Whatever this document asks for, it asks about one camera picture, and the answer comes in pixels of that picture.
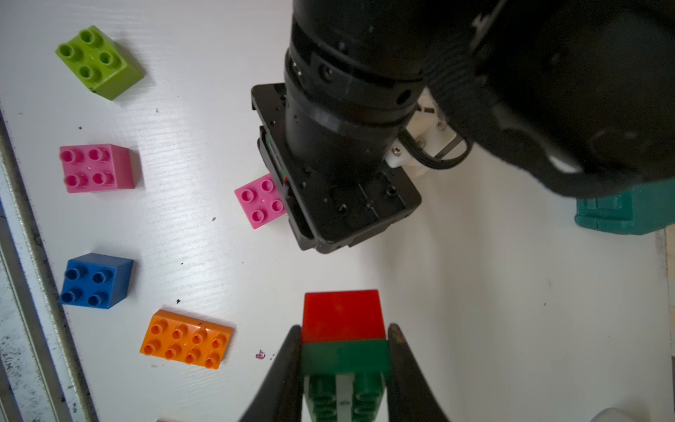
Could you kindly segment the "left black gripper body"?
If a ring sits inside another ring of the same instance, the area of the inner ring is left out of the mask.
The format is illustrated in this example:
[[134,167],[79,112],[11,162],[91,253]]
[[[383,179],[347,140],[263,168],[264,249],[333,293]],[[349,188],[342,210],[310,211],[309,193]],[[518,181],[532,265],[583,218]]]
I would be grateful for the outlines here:
[[293,158],[286,139],[286,86],[251,89],[261,119],[258,150],[281,193],[300,249],[328,254],[352,247],[410,216],[422,198],[401,168],[379,165],[374,175],[339,185]]

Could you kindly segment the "dark green long lego brick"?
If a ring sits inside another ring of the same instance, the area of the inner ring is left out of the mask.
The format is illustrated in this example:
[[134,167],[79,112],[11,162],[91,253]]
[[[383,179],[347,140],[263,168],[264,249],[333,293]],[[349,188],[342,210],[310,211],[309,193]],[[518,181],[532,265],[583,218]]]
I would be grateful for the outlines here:
[[311,419],[376,420],[390,367],[385,339],[302,345],[302,390]]

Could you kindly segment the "red lego brick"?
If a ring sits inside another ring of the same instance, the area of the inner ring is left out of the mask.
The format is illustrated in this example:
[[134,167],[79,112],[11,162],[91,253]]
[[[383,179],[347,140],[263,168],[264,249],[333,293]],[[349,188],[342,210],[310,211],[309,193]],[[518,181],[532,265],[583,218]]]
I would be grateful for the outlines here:
[[385,339],[379,291],[307,293],[302,344]]

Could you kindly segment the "pink lego brick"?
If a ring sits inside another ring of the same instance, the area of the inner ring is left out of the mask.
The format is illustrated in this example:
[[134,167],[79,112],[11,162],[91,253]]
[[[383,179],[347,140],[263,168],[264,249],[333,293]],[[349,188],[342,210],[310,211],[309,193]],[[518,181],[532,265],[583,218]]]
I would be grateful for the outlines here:
[[270,174],[239,187],[235,196],[253,230],[287,213]]
[[63,146],[59,149],[68,193],[96,193],[135,188],[130,150],[113,144]]

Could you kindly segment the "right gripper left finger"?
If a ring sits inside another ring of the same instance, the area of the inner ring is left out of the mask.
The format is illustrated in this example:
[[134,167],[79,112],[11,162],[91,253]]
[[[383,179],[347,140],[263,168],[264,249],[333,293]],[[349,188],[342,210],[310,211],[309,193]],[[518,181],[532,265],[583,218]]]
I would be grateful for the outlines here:
[[257,395],[240,421],[302,420],[302,327],[292,326]]

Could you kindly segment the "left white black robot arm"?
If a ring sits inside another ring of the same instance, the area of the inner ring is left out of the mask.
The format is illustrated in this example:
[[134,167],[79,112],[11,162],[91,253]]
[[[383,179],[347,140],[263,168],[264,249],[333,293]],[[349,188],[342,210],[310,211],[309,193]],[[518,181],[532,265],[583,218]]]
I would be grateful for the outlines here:
[[260,84],[258,149],[299,247],[330,253],[421,202],[386,162],[423,91],[468,148],[553,193],[608,196],[674,175],[671,1],[296,1],[285,80]]

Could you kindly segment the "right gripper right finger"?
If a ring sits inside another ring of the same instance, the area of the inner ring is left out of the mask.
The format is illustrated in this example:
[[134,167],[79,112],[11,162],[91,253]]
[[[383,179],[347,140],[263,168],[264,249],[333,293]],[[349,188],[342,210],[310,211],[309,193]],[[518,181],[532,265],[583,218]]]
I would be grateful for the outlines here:
[[387,380],[388,420],[448,422],[398,324],[388,327],[388,347],[391,365]]

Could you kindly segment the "lime green lego brick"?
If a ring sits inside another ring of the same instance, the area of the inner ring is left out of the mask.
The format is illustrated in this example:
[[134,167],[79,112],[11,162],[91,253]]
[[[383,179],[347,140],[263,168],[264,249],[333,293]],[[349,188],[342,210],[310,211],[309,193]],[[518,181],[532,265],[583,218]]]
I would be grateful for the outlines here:
[[56,55],[92,93],[115,100],[141,81],[144,73],[96,26],[61,43]]

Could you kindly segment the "long orange lego brick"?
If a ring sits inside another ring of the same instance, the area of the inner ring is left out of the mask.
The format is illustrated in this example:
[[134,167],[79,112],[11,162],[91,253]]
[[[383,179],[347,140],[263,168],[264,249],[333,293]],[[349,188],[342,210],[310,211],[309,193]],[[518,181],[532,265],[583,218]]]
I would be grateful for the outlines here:
[[233,334],[231,327],[160,309],[149,321],[140,353],[216,370]]

